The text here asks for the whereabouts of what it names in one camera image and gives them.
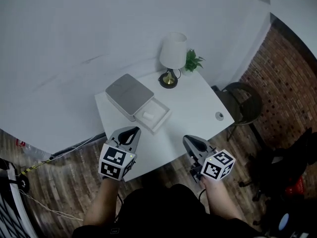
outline brick wall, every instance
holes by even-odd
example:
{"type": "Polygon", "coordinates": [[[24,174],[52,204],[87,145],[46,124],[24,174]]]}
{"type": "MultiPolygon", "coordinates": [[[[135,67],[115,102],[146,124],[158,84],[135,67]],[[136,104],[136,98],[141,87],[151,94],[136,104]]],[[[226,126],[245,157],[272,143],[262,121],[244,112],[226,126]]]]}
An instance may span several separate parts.
{"type": "MultiPolygon", "coordinates": [[[[309,127],[317,131],[317,60],[284,23],[276,20],[242,82],[263,99],[255,126],[267,145],[288,148],[309,127]]],[[[317,163],[305,175],[306,194],[317,196],[317,163]]]]}

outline person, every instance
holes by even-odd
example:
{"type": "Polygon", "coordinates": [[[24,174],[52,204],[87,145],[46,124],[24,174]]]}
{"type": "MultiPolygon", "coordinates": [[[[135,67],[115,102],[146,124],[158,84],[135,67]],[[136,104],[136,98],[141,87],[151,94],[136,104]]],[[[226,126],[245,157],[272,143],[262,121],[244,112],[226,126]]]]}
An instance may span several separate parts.
{"type": "Polygon", "coordinates": [[[103,179],[87,211],[83,226],[73,238],[155,235],[208,235],[208,237],[254,238],[261,234],[242,221],[222,181],[202,177],[210,214],[186,186],[151,187],[135,190],[121,206],[115,221],[119,181],[103,179]]]}

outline wire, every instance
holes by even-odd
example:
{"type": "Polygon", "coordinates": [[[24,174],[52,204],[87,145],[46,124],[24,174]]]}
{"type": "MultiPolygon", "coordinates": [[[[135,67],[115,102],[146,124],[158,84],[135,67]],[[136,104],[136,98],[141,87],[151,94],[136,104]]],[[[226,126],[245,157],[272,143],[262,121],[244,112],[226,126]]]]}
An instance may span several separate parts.
{"type": "Polygon", "coordinates": [[[122,199],[121,199],[121,197],[120,197],[120,195],[118,194],[118,198],[119,198],[119,200],[120,200],[120,202],[121,202],[121,206],[123,205],[123,201],[122,201],[122,199]]]}
{"type": "Polygon", "coordinates": [[[86,142],[82,143],[81,145],[77,146],[76,148],[74,148],[74,149],[72,149],[72,150],[70,150],[70,151],[68,151],[68,152],[66,152],[66,153],[64,153],[64,154],[62,154],[62,155],[60,155],[60,156],[58,156],[58,157],[56,157],[56,158],[50,160],[50,161],[57,160],[57,159],[59,159],[59,158],[65,156],[66,154],[71,153],[72,151],[75,151],[76,149],[78,149],[79,147],[83,146],[84,144],[86,144],[87,142],[89,142],[89,141],[92,140],[94,137],[98,136],[99,134],[100,134],[100,133],[98,133],[97,135],[95,135],[95,136],[93,136],[92,138],[88,139],[86,142]]]}
{"type": "Polygon", "coordinates": [[[182,72],[180,71],[180,69],[178,69],[178,70],[179,70],[179,77],[177,79],[179,79],[180,76],[182,75],[182,72]]]}
{"type": "Polygon", "coordinates": [[[206,191],[206,189],[204,188],[202,192],[200,192],[198,200],[200,201],[200,197],[202,196],[202,194],[206,191]]]}
{"type": "Polygon", "coordinates": [[[54,210],[51,210],[49,207],[45,206],[44,204],[42,204],[41,202],[39,202],[38,200],[34,199],[33,197],[27,195],[24,193],[24,191],[20,190],[19,189],[19,192],[25,196],[27,196],[28,198],[34,200],[35,202],[37,202],[39,205],[43,206],[46,210],[48,211],[51,211],[51,212],[54,212],[58,215],[61,215],[62,217],[65,217],[65,218],[68,218],[68,219],[71,219],[71,220],[80,220],[80,221],[83,221],[82,219],[79,219],[73,215],[70,215],[70,214],[67,214],[67,213],[64,213],[64,212],[60,212],[60,211],[54,211],[54,210]]]}
{"type": "Polygon", "coordinates": [[[41,166],[41,165],[43,165],[43,164],[46,164],[46,163],[48,163],[48,162],[51,162],[51,161],[56,160],[56,159],[58,159],[58,158],[61,158],[61,157],[65,156],[66,154],[71,153],[72,151],[75,151],[76,149],[78,149],[79,147],[83,146],[84,144],[86,144],[87,142],[89,142],[89,141],[92,140],[94,137],[98,136],[99,134],[100,134],[100,133],[98,133],[97,135],[95,135],[95,136],[93,136],[92,138],[88,139],[87,141],[85,141],[85,142],[82,143],[81,145],[77,146],[76,148],[74,148],[74,149],[72,149],[72,150],[70,150],[70,151],[68,151],[68,152],[66,152],[66,153],[64,153],[64,154],[62,154],[62,155],[60,155],[60,156],[54,158],[54,159],[47,160],[47,161],[42,161],[42,162],[40,162],[40,163],[38,163],[38,164],[36,164],[36,165],[33,165],[33,166],[29,167],[28,169],[22,171],[18,176],[20,176],[21,174],[25,175],[27,172],[31,171],[32,169],[36,169],[37,167],[39,167],[39,166],[41,166]]]}
{"type": "MultiPolygon", "coordinates": [[[[119,198],[119,200],[120,200],[120,202],[121,202],[121,207],[122,207],[122,206],[123,206],[123,201],[122,201],[122,199],[121,199],[119,193],[118,193],[118,198],[119,198]]],[[[117,218],[119,217],[119,213],[118,213],[118,215],[117,215],[117,216],[115,217],[115,219],[114,219],[115,222],[117,221],[117,218]]]]}

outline table lamp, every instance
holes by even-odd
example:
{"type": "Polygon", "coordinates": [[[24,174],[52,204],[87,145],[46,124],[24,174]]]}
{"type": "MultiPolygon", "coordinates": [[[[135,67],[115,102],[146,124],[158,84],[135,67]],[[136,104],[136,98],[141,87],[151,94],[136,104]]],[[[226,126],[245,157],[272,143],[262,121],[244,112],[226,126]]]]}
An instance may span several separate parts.
{"type": "Polygon", "coordinates": [[[159,77],[159,83],[164,88],[174,88],[178,79],[173,70],[186,64],[186,36],[182,33],[169,33],[164,41],[159,61],[167,71],[159,77]]]}

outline black shirt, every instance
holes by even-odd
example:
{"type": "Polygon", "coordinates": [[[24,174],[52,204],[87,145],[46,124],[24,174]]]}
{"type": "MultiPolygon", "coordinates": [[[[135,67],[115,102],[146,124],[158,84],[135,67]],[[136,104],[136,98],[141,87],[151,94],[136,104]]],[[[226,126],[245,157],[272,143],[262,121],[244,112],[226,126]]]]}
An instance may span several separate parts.
{"type": "Polygon", "coordinates": [[[261,236],[243,221],[225,220],[207,214],[194,193],[181,184],[170,189],[136,190],[124,200],[116,223],[104,227],[82,226],[73,233],[74,238],[112,235],[204,235],[211,238],[261,236]]]}

